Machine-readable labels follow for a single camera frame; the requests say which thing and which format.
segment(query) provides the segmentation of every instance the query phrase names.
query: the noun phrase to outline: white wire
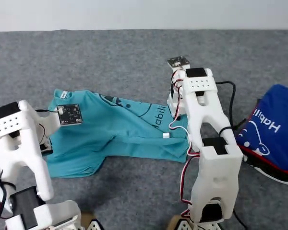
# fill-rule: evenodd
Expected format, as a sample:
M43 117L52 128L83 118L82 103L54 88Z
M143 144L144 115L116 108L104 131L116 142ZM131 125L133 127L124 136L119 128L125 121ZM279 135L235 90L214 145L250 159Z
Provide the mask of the white wire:
M176 129L176 128L182 128L184 131L186 131L186 133L187 133L187 139L188 139L188 141L190 142L190 143L189 143L188 150L187 150L187 155L188 155L188 156L194 156L194 154L190 154L190 153L189 153L190 150L191 150L191 148L192 148L192 143L191 143L191 141L189 140L190 133L188 132L188 130L187 130L185 127L183 127L183 126L175 126L175 127L172 127L172 126L171 126L171 125L177 120L177 118L178 118L178 116L179 116L179 109L180 109L180 106L178 106L177 115L176 115L176 117L174 118L174 120L168 125L168 128L171 129L171 130L174 130L174 129Z

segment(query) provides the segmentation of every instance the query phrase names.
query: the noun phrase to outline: red wire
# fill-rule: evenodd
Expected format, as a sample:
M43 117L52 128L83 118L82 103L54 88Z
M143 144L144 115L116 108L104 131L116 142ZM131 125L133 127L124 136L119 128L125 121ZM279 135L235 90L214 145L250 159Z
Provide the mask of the red wire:
M186 204L188 204L188 205L192 205L192 203L191 203L191 201L189 201L189 200L183 199L184 177L185 177L187 168L188 168L191 160L192 160L193 158L198 158L198 157L199 157L199 154L190 157L190 158L188 159L188 161L186 162L186 164L184 165L184 167L183 167L183 169L182 169L182 172L181 172L180 199L181 199L181 201L182 201L183 203L186 203Z
M11 217L0 217L1 219L9 219Z

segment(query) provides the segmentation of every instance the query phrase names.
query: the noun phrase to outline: teal t-shirt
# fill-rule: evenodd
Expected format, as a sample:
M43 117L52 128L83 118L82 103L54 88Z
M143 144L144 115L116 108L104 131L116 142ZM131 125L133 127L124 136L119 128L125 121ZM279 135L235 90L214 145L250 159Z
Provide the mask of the teal t-shirt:
M107 156L129 156L185 162L186 132L170 130L169 108L103 96L91 91L54 91L49 109L78 104L83 123L63 126L51 137L53 154L47 157L52 177L83 177L98 170ZM175 126L186 127L186 115ZM170 138L163 138L163 133Z

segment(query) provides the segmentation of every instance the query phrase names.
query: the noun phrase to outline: cartoon logo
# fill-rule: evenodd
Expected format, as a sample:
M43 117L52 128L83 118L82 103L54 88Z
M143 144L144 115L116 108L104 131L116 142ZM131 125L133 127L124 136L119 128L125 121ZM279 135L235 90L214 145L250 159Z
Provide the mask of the cartoon logo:
M252 134L256 133L257 137L252 136L252 143L250 143L249 141L245 141L244 146L250 148L251 150L253 150L254 152L256 152L260 156L269 155L270 150L268 149L268 147L265 144L262 143L256 123L253 121L249 121L249 123L251 125L247 126L248 129L244 128L238 136L243 137L244 133L251 132Z

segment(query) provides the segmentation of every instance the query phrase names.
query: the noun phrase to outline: red trim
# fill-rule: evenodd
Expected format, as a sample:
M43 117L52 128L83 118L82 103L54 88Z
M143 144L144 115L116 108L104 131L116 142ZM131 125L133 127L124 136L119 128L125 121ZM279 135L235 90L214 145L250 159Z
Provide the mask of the red trim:
M266 158L264 158L264 157L262 157L262 156L259 156L257 153L253 152L252 150L248 149L247 147L242 146L242 145L239 145L239 147L240 147L242 150L246 151L247 153L251 154L252 156L257 157L258 159L262 160L263 162L265 162L265 163L271 165L272 167L276 168L277 170L280 170L280 171L288 174L288 170L283 170L283 169L279 168L277 165L271 163L271 162L268 161Z

